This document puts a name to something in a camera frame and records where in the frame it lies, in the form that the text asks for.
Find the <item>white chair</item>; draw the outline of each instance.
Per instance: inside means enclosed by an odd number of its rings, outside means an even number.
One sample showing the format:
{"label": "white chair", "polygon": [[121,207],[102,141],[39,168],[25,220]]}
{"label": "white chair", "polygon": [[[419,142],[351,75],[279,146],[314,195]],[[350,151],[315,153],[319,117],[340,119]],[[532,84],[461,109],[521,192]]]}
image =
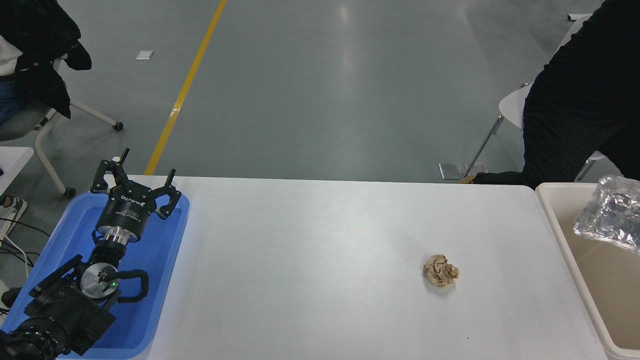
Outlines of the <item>white chair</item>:
{"label": "white chair", "polygon": [[[590,16],[591,16],[590,14],[587,14],[575,21],[571,29],[569,29],[569,32],[567,32],[567,34],[562,39],[562,42],[560,42],[558,49],[562,45],[565,45],[571,39],[571,35],[576,33],[582,27],[582,23],[585,20],[587,20]],[[498,128],[500,127],[504,119],[508,120],[510,123],[517,126],[519,129],[522,129],[522,113],[524,110],[524,101],[527,98],[527,95],[529,95],[530,89],[531,89],[531,85],[525,84],[525,86],[505,96],[505,98],[500,101],[500,103],[498,104],[500,116],[493,123],[493,127],[491,128],[491,131],[489,131],[489,134],[484,139],[482,145],[480,145],[480,149],[474,156],[474,159],[471,161],[471,163],[466,165],[467,171],[465,172],[464,177],[469,175],[474,165],[476,164],[478,156],[480,156],[480,153],[484,149],[484,146],[489,141],[489,137],[491,137],[492,134],[495,134],[496,131],[498,131]],[[604,157],[605,156],[601,152],[599,151],[594,152],[593,155],[589,157],[584,167],[578,174],[577,180],[582,180],[584,178],[584,175],[593,166],[594,162],[597,160],[603,159]]]}
{"label": "white chair", "polygon": [[[57,70],[60,64],[60,60],[58,59],[54,63],[54,68]],[[111,125],[115,131],[121,131],[124,126],[121,122],[117,122],[97,111],[91,109],[87,105],[84,105],[80,102],[77,102],[71,99],[71,106],[80,109],[98,119],[106,122]],[[41,123],[44,123],[43,126],[39,129],[38,134],[36,135],[33,149],[35,154],[38,156],[38,159],[42,163],[42,166],[47,171],[49,177],[53,180],[55,187],[58,189],[58,192],[63,194],[64,196],[71,198],[76,195],[76,189],[67,187],[60,180],[60,177],[51,166],[51,162],[47,159],[43,149],[42,149],[42,140],[47,134],[51,131],[51,129],[56,125],[59,121],[60,115],[57,111],[55,111],[50,118],[47,119],[47,114],[51,111],[51,107],[45,105],[44,103],[31,100],[27,103],[27,105],[16,114],[13,118],[7,120],[2,126],[0,126],[0,141],[13,140],[17,138],[21,138],[26,136],[34,130],[36,126]]]}

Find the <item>black coat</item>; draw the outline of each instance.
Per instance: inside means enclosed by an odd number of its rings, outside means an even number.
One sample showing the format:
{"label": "black coat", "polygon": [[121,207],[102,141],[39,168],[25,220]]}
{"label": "black coat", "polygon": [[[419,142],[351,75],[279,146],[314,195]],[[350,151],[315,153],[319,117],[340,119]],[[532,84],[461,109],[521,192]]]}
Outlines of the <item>black coat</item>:
{"label": "black coat", "polygon": [[15,67],[18,94],[70,118],[67,87],[52,63],[67,54],[71,69],[91,68],[77,24],[56,0],[0,0],[0,35],[22,51]]}

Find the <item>crumpled paper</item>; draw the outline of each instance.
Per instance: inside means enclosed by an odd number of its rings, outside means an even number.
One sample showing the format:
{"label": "crumpled paper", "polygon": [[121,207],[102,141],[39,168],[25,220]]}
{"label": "crumpled paper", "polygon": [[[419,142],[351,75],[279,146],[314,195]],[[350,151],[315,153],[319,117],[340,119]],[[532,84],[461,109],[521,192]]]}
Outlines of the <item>crumpled paper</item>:
{"label": "crumpled paper", "polygon": [[439,288],[445,288],[460,276],[460,271],[455,266],[447,263],[447,257],[443,254],[431,256],[422,269],[424,276]]}

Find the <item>blue tray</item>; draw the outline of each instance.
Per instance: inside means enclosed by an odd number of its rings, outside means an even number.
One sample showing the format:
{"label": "blue tray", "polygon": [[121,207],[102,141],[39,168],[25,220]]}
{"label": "blue tray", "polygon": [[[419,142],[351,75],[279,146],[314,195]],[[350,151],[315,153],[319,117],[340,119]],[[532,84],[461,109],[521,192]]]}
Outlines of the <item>blue tray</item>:
{"label": "blue tray", "polygon": [[[159,206],[166,204],[168,197],[161,197],[157,202]],[[27,318],[23,311],[33,300],[29,291],[53,270],[76,254],[82,255],[83,261],[88,260],[93,250],[92,231],[106,203],[106,194],[92,193],[84,193],[71,201],[12,306],[2,330],[15,330]],[[147,347],[156,331],[188,216],[189,200],[183,194],[170,217],[160,220],[152,214],[141,240],[127,245],[127,254],[118,268],[146,271],[149,274],[149,293],[133,304],[115,304],[110,311],[116,316],[115,322],[82,356],[83,359],[128,359]],[[120,289],[123,296],[133,296],[140,291],[140,281],[122,281]],[[59,358],[80,357],[71,353]]]}

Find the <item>floor marking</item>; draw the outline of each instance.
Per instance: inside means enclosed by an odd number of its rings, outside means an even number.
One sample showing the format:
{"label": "floor marking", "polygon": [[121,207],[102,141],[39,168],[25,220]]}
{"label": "floor marking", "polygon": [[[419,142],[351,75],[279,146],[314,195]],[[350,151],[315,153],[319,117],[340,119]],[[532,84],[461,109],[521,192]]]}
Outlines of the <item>floor marking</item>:
{"label": "floor marking", "polygon": [[164,130],[160,135],[160,139],[158,139],[156,148],[154,149],[153,154],[151,154],[151,158],[149,159],[149,163],[147,164],[147,169],[144,173],[145,175],[153,175],[156,171],[156,166],[158,165],[158,161],[160,161],[160,157],[162,156],[162,153],[164,151],[164,146],[166,145],[167,140],[169,140],[169,136],[171,135],[171,131],[173,130],[173,125],[175,125],[175,121],[176,119],[178,119],[178,114],[182,109],[182,103],[184,103],[184,99],[187,97],[187,93],[189,92],[189,88],[191,87],[191,83],[193,82],[193,78],[196,76],[196,72],[198,71],[198,67],[200,66],[200,61],[204,56],[204,52],[207,50],[207,45],[209,45],[211,35],[216,29],[218,19],[220,18],[222,9],[224,9],[226,3],[227,0],[220,0],[220,4],[216,9],[216,13],[213,15],[213,19],[211,19],[211,23],[209,24],[207,33],[204,35],[204,38],[200,43],[198,53],[196,54],[195,59],[193,59],[193,63],[191,64],[191,68],[189,69],[189,74],[187,74],[187,78],[184,80],[184,84],[182,84],[182,89],[178,94],[178,99],[173,105],[171,114],[169,114],[169,120],[167,120],[166,124],[164,125]]}

